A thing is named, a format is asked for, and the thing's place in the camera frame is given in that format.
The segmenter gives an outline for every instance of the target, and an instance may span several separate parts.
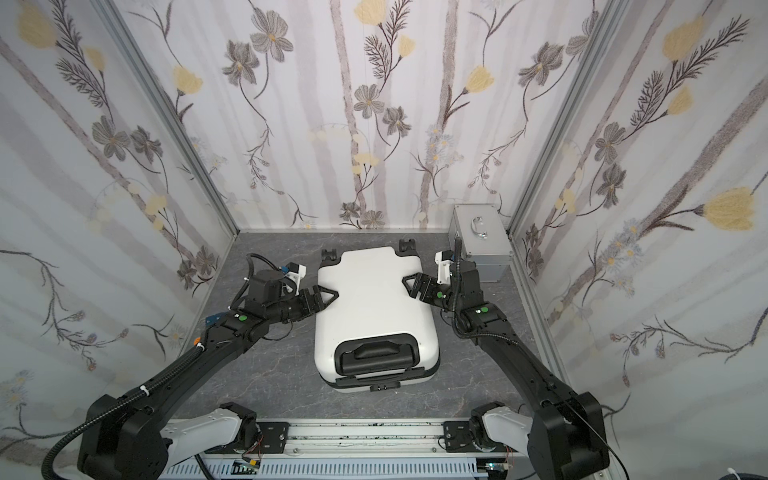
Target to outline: mounting plate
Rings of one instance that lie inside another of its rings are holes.
[[[288,422],[259,422],[263,440],[252,453],[283,453],[288,439]]]
[[[501,443],[494,442],[491,450],[481,450],[472,441],[469,431],[469,422],[443,422],[442,431],[445,436],[445,450],[447,452],[506,452],[507,449]]]

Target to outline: gray flower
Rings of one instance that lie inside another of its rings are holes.
[[[371,118],[374,113],[381,114],[384,112],[384,102],[376,100],[379,97],[379,86],[373,84],[370,87],[368,85],[360,85],[355,90],[355,98],[358,102],[355,104],[355,110],[362,110],[363,118]]]
[[[619,156],[614,147],[622,142],[626,131],[627,129],[624,127],[619,128],[618,122],[609,124],[603,130],[603,137],[594,142],[594,146],[598,148],[598,151],[594,153],[594,159],[604,161],[608,165],[613,164]]]
[[[595,191],[598,195],[605,195],[603,207],[611,208],[619,203],[616,190],[624,186],[624,178],[626,176],[627,171],[621,170],[616,164],[611,165],[611,168],[603,172],[603,184]]]
[[[285,39],[288,24],[274,10],[269,10],[266,15],[260,8],[255,8],[253,12],[251,21],[256,28],[262,31],[262,33],[254,33],[250,36],[253,48],[261,53],[269,51],[272,58],[277,61],[284,61],[286,57],[283,50],[293,51],[293,44]]]
[[[114,123],[105,115],[101,116],[101,122],[95,121],[91,129],[93,138],[98,143],[104,145],[104,156],[112,158],[117,155],[119,161],[125,160],[125,150],[131,145],[128,134],[124,131],[114,132]]]
[[[408,117],[408,115],[405,114],[405,112],[402,111],[402,107],[397,108],[387,108],[386,113],[384,114],[384,123],[389,125],[389,128],[386,131],[387,135],[391,135],[395,133],[395,130],[400,132],[400,136],[405,137],[408,135],[408,130],[411,129],[411,126],[408,125],[405,120]]]
[[[241,78],[245,78],[252,84],[256,83],[253,69],[259,66],[259,59],[250,49],[250,44],[229,40],[225,55],[232,61],[232,65],[222,68],[221,71],[229,78],[232,85],[239,85]]]
[[[192,279],[197,275],[197,269],[192,266],[192,260],[183,260],[179,270],[176,270],[176,274],[179,276],[179,280],[184,282],[184,289],[189,290],[194,285]]]
[[[205,245],[200,247],[200,251],[197,252],[194,259],[194,264],[197,267],[197,271],[200,272],[200,275],[210,275],[212,269],[216,268],[215,263],[216,259],[214,255],[208,251]]]
[[[141,126],[136,127],[134,133],[131,134],[131,138],[134,139],[134,148],[136,152],[147,155],[149,163],[154,161],[154,155],[158,157],[163,156],[163,148],[160,146],[159,140],[151,140],[149,132],[143,129]]]
[[[544,259],[541,258],[541,252],[538,248],[531,250],[528,255],[528,269],[531,271],[531,276],[538,276],[538,271],[544,266]]]
[[[381,210],[368,210],[362,215],[362,223],[366,226],[366,230],[373,230],[376,228],[384,227],[384,213]]]
[[[549,45],[548,41],[545,42],[533,56],[533,61],[536,62],[535,65],[521,68],[518,73],[520,75],[518,83],[522,87],[528,86],[528,83],[534,79],[539,85],[546,83],[549,71],[563,64],[563,45]]]
[[[360,207],[355,202],[342,203],[339,218],[346,222],[351,221],[353,218],[360,218]]]
[[[584,32],[584,34],[576,35],[568,40],[568,46],[565,47],[566,54],[580,55],[584,51],[584,49],[587,47],[587,43],[589,42],[589,36],[592,35],[592,30],[594,30],[594,24],[598,21],[599,15],[600,14],[598,14],[597,10],[593,10],[592,13],[581,23],[581,31]]]
[[[535,223],[532,223],[531,228],[525,232],[525,241],[528,242],[528,245],[532,245],[536,240],[538,240],[538,228],[536,228]]]

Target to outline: suitcase handle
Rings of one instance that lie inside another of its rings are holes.
[[[352,352],[341,355],[341,374],[344,376],[363,375],[394,369],[408,369],[415,365],[413,347],[409,344],[370,342]]]

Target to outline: white suitcase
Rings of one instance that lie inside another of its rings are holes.
[[[339,298],[317,313],[315,365],[340,392],[424,382],[440,365],[432,311],[402,283],[422,271],[421,260],[412,240],[398,250],[350,250],[320,264],[317,283]]]

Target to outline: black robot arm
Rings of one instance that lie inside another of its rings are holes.
[[[461,248],[457,238],[455,251],[442,255],[453,259],[450,284],[417,273],[402,279],[410,296],[453,312],[454,333],[485,351],[531,406],[528,457],[541,480],[583,478],[607,468],[600,403],[589,392],[577,395],[520,341],[506,315],[485,301],[476,265],[461,259]],[[475,424],[482,429],[482,422]],[[487,439],[482,432],[475,437],[480,443]]]
[[[283,272],[274,267],[253,274],[250,258],[248,263],[249,280],[236,295],[231,310],[205,330],[193,349],[141,387],[119,399],[105,395],[94,402],[86,423],[46,455],[41,467],[43,478],[61,478],[53,470],[53,460],[81,433],[78,469],[86,475],[99,480],[157,478],[168,460],[169,445],[161,430],[181,404],[214,373],[262,339],[270,325],[305,319],[339,296],[317,285],[296,293],[296,283]],[[244,308],[237,308],[243,301]]]

